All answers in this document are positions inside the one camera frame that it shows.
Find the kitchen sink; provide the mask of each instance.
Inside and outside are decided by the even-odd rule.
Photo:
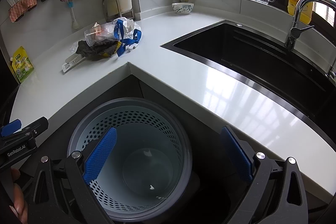
[[[162,45],[248,84],[336,142],[335,82],[297,51],[276,39],[221,21]]]

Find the gray trash can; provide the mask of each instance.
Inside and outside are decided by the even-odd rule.
[[[90,184],[111,219],[137,222],[169,209],[185,190],[192,152],[179,121],[145,99],[120,98],[91,111],[78,124],[68,155],[83,150],[109,127],[117,143],[98,178]]]

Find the blue strap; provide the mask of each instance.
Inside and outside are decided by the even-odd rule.
[[[125,52],[126,46],[132,45],[134,43],[139,43],[139,40],[141,38],[141,31],[138,30],[138,29],[135,29],[133,31],[133,39],[130,39],[130,38],[125,38],[124,39],[123,21],[118,19],[115,26],[114,26],[114,37],[121,42],[120,47],[117,49],[117,55],[121,56]]]

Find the white bowl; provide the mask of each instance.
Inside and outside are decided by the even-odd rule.
[[[179,3],[173,3],[172,7],[174,11],[179,15],[187,15],[193,9],[194,4],[189,2],[179,2]]]

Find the human hand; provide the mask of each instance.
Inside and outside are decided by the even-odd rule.
[[[16,181],[20,177],[20,171],[17,169],[11,169],[13,181]],[[28,204],[25,202],[23,192],[16,183],[14,183],[14,208],[10,206],[14,214],[19,218],[22,224],[28,222]]]

